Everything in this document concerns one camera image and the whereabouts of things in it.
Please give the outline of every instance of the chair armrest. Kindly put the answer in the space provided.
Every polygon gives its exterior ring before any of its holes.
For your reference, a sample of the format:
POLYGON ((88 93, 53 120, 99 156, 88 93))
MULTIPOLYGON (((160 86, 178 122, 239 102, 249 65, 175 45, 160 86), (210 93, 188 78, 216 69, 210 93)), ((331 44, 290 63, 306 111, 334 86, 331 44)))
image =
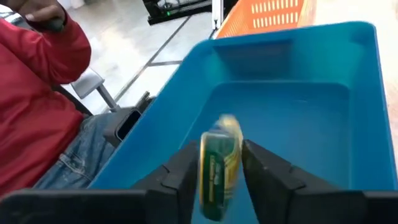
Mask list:
POLYGON ((105 127, 103 133, 107 142, 114 147, 118 147, 124 140, 124 138, 118 136, 118 131, 123 127, 124 131, 129 132, 138 121, 138 119, 129 119, 133 118, 131 116, 137 116, 137 114, 133 114, 133 112, 138 111, 142 114, 153 100, 154 98, 149 98, 149 93, 146 92, 138 102, 137 106, 132 108, 122 108, 118 112, 115 112, 113 120, 105 127))
POLYGON ((79 98, 84 99, 104 82, 105 80, 100 75, 98 75, 92 69, 87 68, 87 70, 81 74, 78 80, 71 83, 71 86, 79 98))

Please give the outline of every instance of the jacket sleeve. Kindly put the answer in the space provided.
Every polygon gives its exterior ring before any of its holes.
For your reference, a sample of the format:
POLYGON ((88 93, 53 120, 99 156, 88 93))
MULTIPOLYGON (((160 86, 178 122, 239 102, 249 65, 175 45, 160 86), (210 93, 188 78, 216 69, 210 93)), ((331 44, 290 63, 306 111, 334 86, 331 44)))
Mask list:
POLYGON ((88 67, 91 47, 80 26, 66 18, 57 34, 21 29, 0 19, 0 44, 48 84, 71 83, 88 67))

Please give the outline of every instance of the chair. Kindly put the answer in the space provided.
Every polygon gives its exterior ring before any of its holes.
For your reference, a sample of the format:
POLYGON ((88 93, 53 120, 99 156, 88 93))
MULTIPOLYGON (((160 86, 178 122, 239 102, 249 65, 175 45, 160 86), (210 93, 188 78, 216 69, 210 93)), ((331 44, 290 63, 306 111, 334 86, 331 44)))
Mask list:
MULTIPOLYGON (((92 113, 62 86, 54 86, 52 89, 66 96, 73 104, 75 104, 75 107, 78 111, 92 116, 92 113)), ((107 142, 112 144, 114 147, 118 147, 124 139, 124 137, 118 136, 118 130, 123 127, 124 131, 129 132, 137 122, 136 119, 132 121, 129 119, 129 117, 133 116, 134 111, 138 111, 141 115, 143 112, 145 112, 153 100, 154 98, 149 97, 149 92, 145 92, 135 107, 120 108, 117 111, 112 111, 112 113, 116 113, 115 117, 113 118, 112 122, 107 125, 103 132, 103 136, 107 142)))

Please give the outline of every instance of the person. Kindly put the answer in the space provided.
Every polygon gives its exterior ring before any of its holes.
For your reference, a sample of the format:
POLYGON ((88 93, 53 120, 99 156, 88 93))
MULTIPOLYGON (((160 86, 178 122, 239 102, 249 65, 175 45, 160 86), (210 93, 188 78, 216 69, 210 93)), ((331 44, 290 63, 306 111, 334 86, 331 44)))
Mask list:
POLYGON ((114 152, 102 137, 112 114, 85 118, 52 86, 86 70, 88 39, 57 0, 5 1, 30 24, 59 17, 63 29, 40 34, 0 20, 0 195, 87 187, 114 152))

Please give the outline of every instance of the tiled floor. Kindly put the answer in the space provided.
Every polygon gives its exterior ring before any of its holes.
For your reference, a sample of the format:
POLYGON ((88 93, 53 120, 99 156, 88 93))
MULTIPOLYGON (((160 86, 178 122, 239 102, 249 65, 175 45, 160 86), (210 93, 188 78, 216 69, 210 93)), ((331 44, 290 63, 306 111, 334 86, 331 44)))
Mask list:
MULTIPOLYGON (((142 70, 149 60, 182 60, 195 44, 211 34, 210 13, 192 16, 183 26, 188 18, 150 26, 141 0, 98 0, 77 10, 71 9, 69 13, 90 40, 93 49, 90 67, 105 79, 105 87, 120 100, 121 106, 134 105, 135 99, 138 100, 145 91, 158 92, 177 68, 174 65, 142 70), (180 26, 170 42, 158 52, 180 26), (137 74, 140 76, 131 85, 137 74)), ((106 109, 97 92, 82 102, 95 114, 106 109)))

